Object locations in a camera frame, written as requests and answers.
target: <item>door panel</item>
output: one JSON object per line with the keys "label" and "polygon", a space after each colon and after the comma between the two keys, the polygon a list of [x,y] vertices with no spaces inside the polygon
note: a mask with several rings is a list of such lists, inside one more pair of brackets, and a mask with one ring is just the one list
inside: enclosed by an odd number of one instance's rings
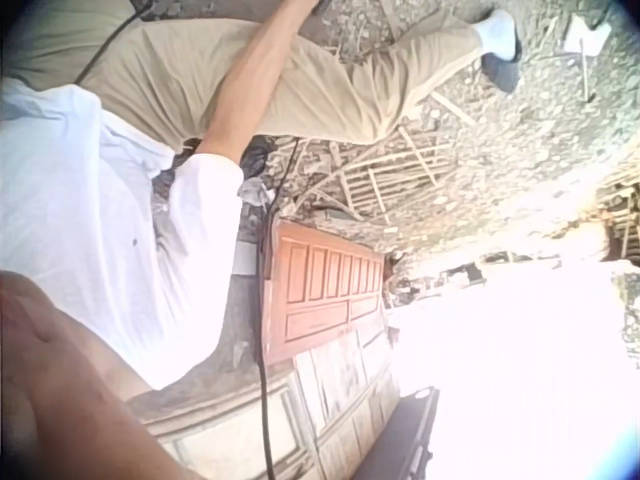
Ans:
{"label": "door panel", "polygon": [[267,364],[344,335],[378,311],[382,255],[289,222],[280,222],[274,236],[264,290]]}

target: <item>person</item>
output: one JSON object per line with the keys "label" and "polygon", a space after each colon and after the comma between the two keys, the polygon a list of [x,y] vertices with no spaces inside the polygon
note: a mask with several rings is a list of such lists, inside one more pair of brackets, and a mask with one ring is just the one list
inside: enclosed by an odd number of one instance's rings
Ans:
{"label": "person", "polygon": [[[86,75],[132,17],[128,0],[39,2],[10,32],[0,269],[12,272],[1,278],[3,346],[12,346],[3,365],[12,368],[3,389],[18,412],[12,431],[37,424],[42,448],[62,415],[71,418],[73,440],[51,450],[58,467],[128,438],[104,461],[88,455],[75,477],[179,478],[118,399],[164,388],[215,349],[239,222],[238,162],[253,135],[375,142],[475,59],[517,54],[507,12],[475,25],[438,13],[364,64],[341,65],[297,36],[316,1],[282,0],[262,26],[135,20]],[[150,179],[194,137],[202,142],[154,217]],[[87,419],[105,410],[110,420]],[[153,460],[136,459],[135,474],[100,469],[116,455],[133,462],[125,450],[138,440]]]}

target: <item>khaki pants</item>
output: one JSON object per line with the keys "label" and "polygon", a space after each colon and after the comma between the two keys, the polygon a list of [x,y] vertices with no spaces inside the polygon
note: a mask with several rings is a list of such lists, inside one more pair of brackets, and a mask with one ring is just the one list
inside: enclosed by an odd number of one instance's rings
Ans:
{"label": "khaki pants", "polygon": [[[6,74],[36,90],[73,83],[133,13],[128,0],[49,0],[10,37]],[[106,110],[181,151],[205,132],[218,88],[255,28],[226,19],[134,22],[82,86]],[[373,143],[481,53],[475,30],[444,13],[362,65],[342,65],[298,38],[258,133]]]}

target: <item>skin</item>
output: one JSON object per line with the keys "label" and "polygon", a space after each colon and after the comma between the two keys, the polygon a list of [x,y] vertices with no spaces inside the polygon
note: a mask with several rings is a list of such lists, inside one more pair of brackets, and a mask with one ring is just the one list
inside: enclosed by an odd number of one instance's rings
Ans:
{"label": "skin", "polygon": [[[316,2],[283,0],[256,30],[221,86],[197,153],[240,161]],[[149,386],[33,282],[0,272],[0,315],[2,447],[11,460],[3,469],[26,469],[26,478],[196,478],[127,409],[123,400]]]}

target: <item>black cable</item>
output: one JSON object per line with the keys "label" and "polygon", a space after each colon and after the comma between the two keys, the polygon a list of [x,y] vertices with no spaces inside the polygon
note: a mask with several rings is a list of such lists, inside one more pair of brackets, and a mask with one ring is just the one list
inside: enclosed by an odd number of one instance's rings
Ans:
{"label": "black cable", "polygon": [[151,7],[153,7],[153,0],[148,0],[147,3],[145,3],[144,6],[138,12],[134,13],[133,15],[131,15],[127,20],[125,20],[125,22],[122,25],[120,25],[116,29],[115,32],[113,32],[111,35],[109,35],[109,38],[107,38],[107,40],[98,49],[96,54],[91,58],[89,63],[87,63],[87,66],[84,67],[82,72],[80,72],[80,75],[78,75],[78,78],[76,78],[76,81],[73,82],[73,83],[75,85],[80,85],[80,83],[85,79],[85,77],[89,74],[89,72],[91,71],[93,66],[96,64],[98,59],[106,51],[106,49],[109,47],[109,45],[111,45],[111,42],[113,42],[116,39],[116,37],[118,35],[120,35],[120,33],[122,33],[122,31],[131,24],[131,22],[133,22],[134,20],[137,20],[142,15],[144,15],[148,10],[151,9]]}
{"label": "black cable", "polygon": [[262,441],[264,443],[264,459],[265,464],[267,466],[267,478],[269,480],[276,480],[276,474],[273,467],[273,455],[271,453],[271,440],[269,435],[269,403],[268,403],[268,388],[267,388],[267,368],[264,363],[264,346],[262,344],[262,301],[263,301],[263,282],[265,280],[264,275],[264,265],[266,263],[266,244],[269,240],[269,236],[271,235],[271,228],[273,226],[273,219],[275,214],[278,212],[278,200],[280,199],[280,193],[282,192],[282,187],[285,184],[289,174],[291,173],[291,169],[293,165],[297,162],[294,161],[296,153],[298,151],[298,144],[300,143],[300,139],[296,139],[296,143],[293,146],[293,151],[289,156],[289,163],[287,164],[287,168],[284,172],[284,176],[280,181],[280,185],[276,190],[276,194],[273,198],[273,202],[266,209],[265,219],[262,224],[262,230],[260,232],[260,238],[258,238],[258,255],[256,255],[256,270],[258,276],[258,351],[256,353],[256,358],[258,361],[258,370],[260,371],[260,397],[262,401]]}

